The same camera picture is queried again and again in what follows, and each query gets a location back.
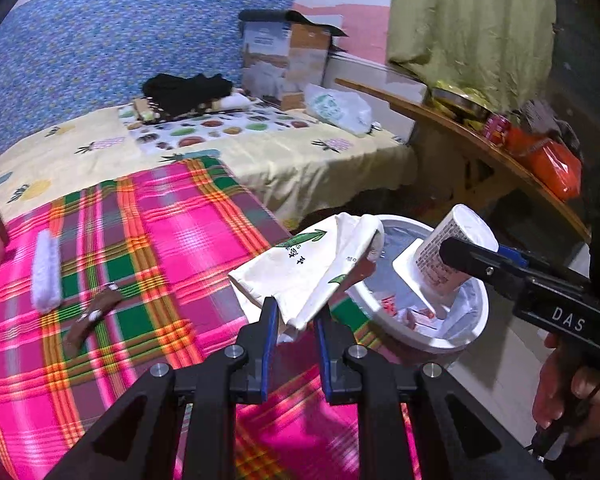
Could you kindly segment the wooden round table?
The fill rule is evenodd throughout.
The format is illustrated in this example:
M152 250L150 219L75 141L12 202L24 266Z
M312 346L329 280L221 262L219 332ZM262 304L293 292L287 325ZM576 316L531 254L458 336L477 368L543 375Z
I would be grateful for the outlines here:
M550 192L544 183L524 166L521 166L519 162L516 162L512 156L500 148L496 148L482 136L478 136L477 133L453 122L452 119L438 114L432 108L416 104L404 99L403 96L349 79L336 78L335 82L344 88L363 92L387 102L394 112L413 119L419 127L433 128L438 133L445 134L460 151L469 166L477 167L475 161L480 160L484 166L493 170L490 177L482 181L471 182L469 186L467 186L468 180L464 174L463 179L460 180L460 190L454 192L454 200L450 201L451 204L460 202L471 208L481 209L519 188L529 198L553 211L553 214L562 219L565 226L569 226L575 236L584 240L585 243L591 241L590 230L566 203Z

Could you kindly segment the pink plaid tablecloth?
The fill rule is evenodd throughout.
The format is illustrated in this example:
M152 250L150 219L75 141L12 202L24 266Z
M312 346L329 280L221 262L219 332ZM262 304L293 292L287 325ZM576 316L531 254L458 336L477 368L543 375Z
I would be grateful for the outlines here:
M62 301L31 302L38 233L59 240ZM46 476L151 365L231 344L246 317L228 274L293 235L204 156L106 180L15 218L0 266L0 466ZM62 341L109 283L123 300L65 357Z

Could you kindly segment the metal bowl on table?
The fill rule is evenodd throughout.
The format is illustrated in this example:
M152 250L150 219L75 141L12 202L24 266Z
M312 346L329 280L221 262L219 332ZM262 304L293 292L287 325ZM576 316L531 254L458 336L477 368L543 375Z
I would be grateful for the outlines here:
M432 88L430 93L436 101L467 118L484 122L492 115L486 107L461 96L459 93L439 87Z

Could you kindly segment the white green plastic bag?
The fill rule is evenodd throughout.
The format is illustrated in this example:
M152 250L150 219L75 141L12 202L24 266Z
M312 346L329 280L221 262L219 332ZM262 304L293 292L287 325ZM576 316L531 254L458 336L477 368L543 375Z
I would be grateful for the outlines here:
M327 89L308 84L303 91L306 112L321 122L346 130L354 136L365 136L373 129L373 112L355 92Z

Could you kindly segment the black clothing pile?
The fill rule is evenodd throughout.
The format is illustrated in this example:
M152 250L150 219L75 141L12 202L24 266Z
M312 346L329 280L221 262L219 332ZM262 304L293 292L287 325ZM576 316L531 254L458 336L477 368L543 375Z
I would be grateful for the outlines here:
M221 74L211 77L198 74L192 78L158 74L147 79L142 90L146 98L170 116L180 116L196 110L204 103L229 96L233 83Z

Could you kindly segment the yellow pineapple bed sheet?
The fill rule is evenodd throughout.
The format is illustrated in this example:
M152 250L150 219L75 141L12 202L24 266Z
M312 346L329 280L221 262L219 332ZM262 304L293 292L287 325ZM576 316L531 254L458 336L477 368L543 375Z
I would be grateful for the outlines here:
M196 156L219 159L287 228L358 193L396 190L416 178L414 150L380 129L357 138L316 122L210 141L167 155L145 154L103 108L27 136L0 155L0 211L12 220L99 182Z

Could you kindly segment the olive green curtain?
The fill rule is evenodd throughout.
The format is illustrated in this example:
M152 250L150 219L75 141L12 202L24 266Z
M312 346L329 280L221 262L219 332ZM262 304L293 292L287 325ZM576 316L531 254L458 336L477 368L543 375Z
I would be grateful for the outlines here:
M555 22L556 0L391 0L387 60L514 110L544 91Z

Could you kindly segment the red tin can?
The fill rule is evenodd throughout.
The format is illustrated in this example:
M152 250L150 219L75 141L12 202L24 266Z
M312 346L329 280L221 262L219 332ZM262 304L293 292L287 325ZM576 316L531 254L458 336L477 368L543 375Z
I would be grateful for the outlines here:
M504 146L511 128L512 123L506 116L492 114L484 123L482 134L491 144Z

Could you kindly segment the brown snack wrapper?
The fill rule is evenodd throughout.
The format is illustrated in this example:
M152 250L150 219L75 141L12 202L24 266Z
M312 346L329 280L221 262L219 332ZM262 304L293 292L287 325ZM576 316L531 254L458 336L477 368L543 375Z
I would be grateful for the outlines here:
M117 284L106 284L91 300L66 333L62 341L65 357L75 358L81 351L87 337L93 333L97 325L123 300L122 292Z

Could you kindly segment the orange plastic bag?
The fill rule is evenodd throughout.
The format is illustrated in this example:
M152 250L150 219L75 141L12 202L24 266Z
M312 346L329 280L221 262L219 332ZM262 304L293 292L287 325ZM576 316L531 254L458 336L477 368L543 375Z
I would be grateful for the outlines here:
M562 142L513 127L505 149L563 202L580 196L582 162Z

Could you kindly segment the pink white small carton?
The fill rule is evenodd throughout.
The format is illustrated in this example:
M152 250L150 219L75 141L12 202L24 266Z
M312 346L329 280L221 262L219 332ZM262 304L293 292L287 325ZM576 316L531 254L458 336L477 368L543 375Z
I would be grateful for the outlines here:
M379 303L382 310L410 330L437 330L442 324L442 319L438 318L436 312L430 307L399 308L396 295L381 297Z

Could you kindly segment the blue floral mattress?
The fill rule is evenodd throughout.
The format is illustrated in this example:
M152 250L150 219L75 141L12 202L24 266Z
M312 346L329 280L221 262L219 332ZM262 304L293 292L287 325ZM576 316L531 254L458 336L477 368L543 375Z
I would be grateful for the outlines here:
M0 155L69 119L131 101L160 73L238 82L246 9L294 0L30 0L0 25Z

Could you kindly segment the white paper cup blue label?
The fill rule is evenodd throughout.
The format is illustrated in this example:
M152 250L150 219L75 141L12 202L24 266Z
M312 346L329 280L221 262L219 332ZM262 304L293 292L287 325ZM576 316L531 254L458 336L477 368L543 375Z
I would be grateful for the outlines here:
M457 204L423 240L414 240L404 249L392 267L431 316L445 318L458 289L469 278L465 260L474 246L498 251L490 226L468 206Z

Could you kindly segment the white foam fruit net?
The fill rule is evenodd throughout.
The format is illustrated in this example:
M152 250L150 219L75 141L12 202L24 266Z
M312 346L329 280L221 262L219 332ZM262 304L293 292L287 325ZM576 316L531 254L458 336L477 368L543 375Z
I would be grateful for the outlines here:
M32 263L31 302L38 313L58 308L62 301L59 240L50 230L38 233Z

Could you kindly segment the cardboard box with print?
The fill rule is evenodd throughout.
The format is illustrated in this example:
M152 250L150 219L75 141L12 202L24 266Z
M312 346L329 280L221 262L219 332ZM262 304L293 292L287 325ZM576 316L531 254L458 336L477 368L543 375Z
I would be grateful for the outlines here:
M323 83L334 40L346 34L296 10L242 10L238 20L242 88L282 110L302 107L306 86Z

